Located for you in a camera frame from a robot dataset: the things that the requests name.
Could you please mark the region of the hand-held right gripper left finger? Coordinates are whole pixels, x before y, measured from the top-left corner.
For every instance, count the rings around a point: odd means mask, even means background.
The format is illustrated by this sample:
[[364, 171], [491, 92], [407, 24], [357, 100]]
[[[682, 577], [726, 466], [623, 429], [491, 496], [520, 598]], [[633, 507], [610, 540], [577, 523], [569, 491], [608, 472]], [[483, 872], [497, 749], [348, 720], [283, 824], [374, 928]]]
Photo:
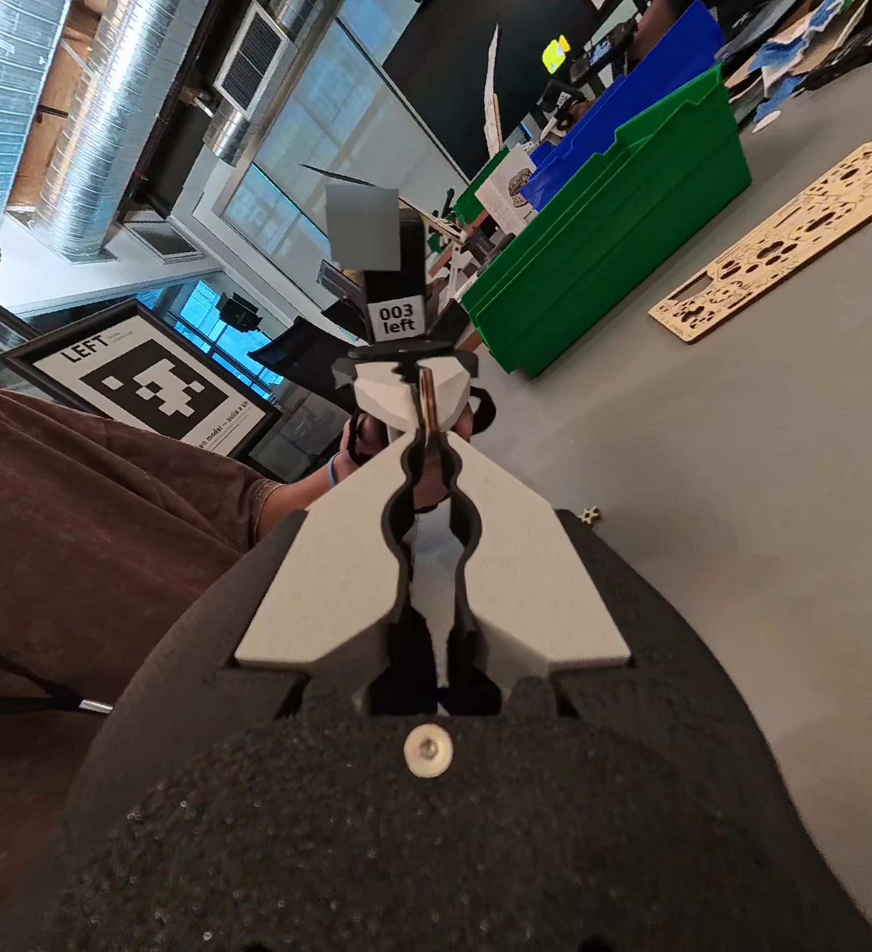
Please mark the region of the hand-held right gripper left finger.
[[386, 519], [411, 489], [406, 455], [418, 446], [417, 431], [404, 433], [309, 507], [235, 649], [239, 668], [305, 675], [370, 708], [406, 596], [406, 559]]

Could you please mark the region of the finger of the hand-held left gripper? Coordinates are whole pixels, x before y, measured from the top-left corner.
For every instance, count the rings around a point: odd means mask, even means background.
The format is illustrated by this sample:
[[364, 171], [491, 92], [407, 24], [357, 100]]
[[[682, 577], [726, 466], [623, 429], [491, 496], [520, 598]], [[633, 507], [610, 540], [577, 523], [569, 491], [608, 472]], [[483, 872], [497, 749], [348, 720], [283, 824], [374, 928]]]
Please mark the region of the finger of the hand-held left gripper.
[[438, 429], [447, 432], [463, 414], [470, 394], [471, 374], [459, 359], [428, 359]]
[[397, 362], [355, 364], [354, 391], [361, 411], [397, 433], [419, 429], [419, 411]]

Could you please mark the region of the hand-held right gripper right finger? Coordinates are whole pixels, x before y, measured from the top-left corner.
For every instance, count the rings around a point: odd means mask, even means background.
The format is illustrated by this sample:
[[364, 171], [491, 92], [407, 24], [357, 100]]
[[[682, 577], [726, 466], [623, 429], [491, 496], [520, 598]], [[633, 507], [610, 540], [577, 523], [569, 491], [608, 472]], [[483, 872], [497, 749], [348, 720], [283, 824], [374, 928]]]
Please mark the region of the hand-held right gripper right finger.
[[454, 432], [454, 533], [475, 666], [509, 695], [526, 677], [617, 667], [631, 651], [549, 502]]

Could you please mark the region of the wooden gear axle assembly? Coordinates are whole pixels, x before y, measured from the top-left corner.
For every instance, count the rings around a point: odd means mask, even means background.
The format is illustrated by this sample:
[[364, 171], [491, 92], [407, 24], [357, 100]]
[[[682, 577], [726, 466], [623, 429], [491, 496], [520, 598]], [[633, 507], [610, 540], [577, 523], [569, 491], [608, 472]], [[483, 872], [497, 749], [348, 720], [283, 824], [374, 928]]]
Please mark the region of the wooden gear axle assembly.
[[438, 444], [440, 435], [439, 407], [433, 371], [430, 367], [418, 367], [419, 409], [421, 427], [426, 438], [427, 450]]

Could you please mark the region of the person's left forearm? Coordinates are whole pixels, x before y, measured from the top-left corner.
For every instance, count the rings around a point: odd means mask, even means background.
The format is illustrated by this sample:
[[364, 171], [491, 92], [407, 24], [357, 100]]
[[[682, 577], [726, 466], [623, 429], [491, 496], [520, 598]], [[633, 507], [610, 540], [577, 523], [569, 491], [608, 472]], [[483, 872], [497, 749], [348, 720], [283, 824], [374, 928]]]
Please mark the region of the person's left forearm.
[[260, 509], [254, 530], [255, 542], [262, 541], [288, 515], [306, 511], [331, 490], [327, 482], [326, 467], [298, 482], [276, 484], [271, 489]]

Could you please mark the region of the wooden parts sheet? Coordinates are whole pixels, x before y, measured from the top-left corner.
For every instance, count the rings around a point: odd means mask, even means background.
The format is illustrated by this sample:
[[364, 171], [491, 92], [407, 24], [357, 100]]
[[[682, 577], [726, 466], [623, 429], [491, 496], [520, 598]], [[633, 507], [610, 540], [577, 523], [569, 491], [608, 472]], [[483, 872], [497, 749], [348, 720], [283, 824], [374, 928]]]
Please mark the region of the wooden parts sheet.
[[649, 316], [695, 343], [872, 221], [872, 142], [713, 259]]

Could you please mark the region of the person's left hand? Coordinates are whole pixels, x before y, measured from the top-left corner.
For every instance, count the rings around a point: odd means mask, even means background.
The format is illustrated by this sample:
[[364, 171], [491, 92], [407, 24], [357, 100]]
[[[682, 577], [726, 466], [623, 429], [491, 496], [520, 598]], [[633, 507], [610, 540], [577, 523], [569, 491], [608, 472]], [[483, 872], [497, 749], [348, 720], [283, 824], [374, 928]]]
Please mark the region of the person's left hand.
[[[388, 446], [388, 430], [380, 421], [366, 412], [358, 412], [347, 420], [338, 452], [337, 484], [356, 473], [362, 466], [360, 459], [372, 458]], [[425, 512], [438, 506], [448, 490], [442, 476], [442, 462], [438, 451], [428, 453], [422, 476], [414, 487], [414, 506]]]

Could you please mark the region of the white printed leaflet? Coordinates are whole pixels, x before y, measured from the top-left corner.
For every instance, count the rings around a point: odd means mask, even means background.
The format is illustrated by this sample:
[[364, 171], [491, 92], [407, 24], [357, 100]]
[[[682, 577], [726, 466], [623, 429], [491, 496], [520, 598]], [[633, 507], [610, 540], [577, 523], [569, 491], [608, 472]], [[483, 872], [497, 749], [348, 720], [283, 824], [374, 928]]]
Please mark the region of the white printed leaflet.
[[536, 171], [525, 145], [510, 149], [476, 190], [483, 209], [504, 232], [519, 234], [535, 216], [536, 209], [521, 189]]

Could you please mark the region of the green plastic bin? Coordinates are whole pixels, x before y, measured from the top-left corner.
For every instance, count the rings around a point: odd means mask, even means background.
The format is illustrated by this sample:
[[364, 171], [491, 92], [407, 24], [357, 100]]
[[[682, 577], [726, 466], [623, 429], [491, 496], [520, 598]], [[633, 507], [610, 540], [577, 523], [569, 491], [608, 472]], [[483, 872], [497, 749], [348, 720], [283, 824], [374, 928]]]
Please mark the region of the green plastic bin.
[[535, 377], [751, 183], [721, 67], [620, 125], [464, 294], [506, 372]]

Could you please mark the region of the framed marker poster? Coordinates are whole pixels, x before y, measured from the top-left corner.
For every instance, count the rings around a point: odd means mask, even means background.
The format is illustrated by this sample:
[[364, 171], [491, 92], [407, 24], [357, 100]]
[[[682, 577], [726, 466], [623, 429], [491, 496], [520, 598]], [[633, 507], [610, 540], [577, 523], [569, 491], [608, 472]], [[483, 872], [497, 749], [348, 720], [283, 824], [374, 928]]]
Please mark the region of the framed marker poster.
[[76, 411], [245, 458], [278, 411], [131, 298], [0, 353]]

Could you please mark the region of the large black monitor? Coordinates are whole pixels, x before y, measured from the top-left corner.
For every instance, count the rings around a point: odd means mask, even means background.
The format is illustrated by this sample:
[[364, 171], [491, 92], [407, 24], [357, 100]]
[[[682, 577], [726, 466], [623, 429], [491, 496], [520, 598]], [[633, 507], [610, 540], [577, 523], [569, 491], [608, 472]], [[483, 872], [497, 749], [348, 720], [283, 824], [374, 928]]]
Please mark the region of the large black monitor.
[[[472, 180], [490, 159], [483, 102], [488, 51], [496, 24], [495, 89], [504, 137], [536, 107], [551, 79], [569, 82], [570, 68], [621, 2], [423, 2], [383, 62], [389, 79], [452, 160]], [[569, 41], [565, 63], [549, 75], [547, 44]]]

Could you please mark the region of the white vent grille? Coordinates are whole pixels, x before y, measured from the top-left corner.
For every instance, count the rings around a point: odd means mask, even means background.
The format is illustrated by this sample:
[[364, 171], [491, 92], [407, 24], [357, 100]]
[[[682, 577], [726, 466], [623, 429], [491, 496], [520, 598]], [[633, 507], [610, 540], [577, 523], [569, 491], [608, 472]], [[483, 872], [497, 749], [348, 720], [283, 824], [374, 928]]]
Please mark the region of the white vent grille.
[[249, 120], [278, 68], [297, 48], [258, 2], [251, 2], [213, 82], [223, 99]]

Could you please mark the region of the blue plastic bin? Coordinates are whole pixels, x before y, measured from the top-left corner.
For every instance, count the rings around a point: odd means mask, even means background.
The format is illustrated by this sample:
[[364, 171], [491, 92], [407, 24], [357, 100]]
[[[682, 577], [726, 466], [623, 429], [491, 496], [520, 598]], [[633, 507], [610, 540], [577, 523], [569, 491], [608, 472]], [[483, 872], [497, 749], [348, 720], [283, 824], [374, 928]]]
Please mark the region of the blue plastic bin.
[[537, 164], [520, 189], [540, 211], [595, 154], [609, 150], [621, 125], [648, 110], [715, 64], [723, 33], [703, 2], [692, 3], [644, 60], [614, 81], [563, 138]]

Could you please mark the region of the pile of cardboard scraps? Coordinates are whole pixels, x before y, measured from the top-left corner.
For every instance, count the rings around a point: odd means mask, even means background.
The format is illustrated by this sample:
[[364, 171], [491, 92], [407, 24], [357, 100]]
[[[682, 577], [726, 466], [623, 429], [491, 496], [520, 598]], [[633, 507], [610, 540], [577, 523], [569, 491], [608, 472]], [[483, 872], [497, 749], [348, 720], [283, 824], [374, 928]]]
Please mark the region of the pile of cardboard scraps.
[[872, 1], [809, 2], [781, 22], [766, 6], [718, 52], [739, 128], [772, 121], [792, 97], [872, 63]]

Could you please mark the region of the silver ventilation duct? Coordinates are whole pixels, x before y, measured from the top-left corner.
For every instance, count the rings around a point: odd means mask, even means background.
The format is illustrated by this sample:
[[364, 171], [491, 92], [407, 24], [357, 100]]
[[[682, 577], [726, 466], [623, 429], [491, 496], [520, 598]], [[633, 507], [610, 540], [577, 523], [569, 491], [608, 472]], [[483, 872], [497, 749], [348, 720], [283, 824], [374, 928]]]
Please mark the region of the silver ventilation duct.
[[232, 168], [239, 164], [249, 146], [263, 135], [270, 122], [276, 117], [279, 107], [287, 101], [290, 92], [302, 77], [305, 67], [310, 63], [324, 35], [335, 20], [340, 7], [343, 6], [342, 1], [258, 3], [287, 32], [297, 50], [288, 55], [274, 78], [267, 84], [263, 98], [249, 120], [237, 113], [214, 89], [218, 105], [204, 135], [204, 145], [219, 161]]
[[[0, 1], [0, 224], [69, 2]], [[73, 263], [96, 260], [208, 2], [108, 2], [31, 229]]]

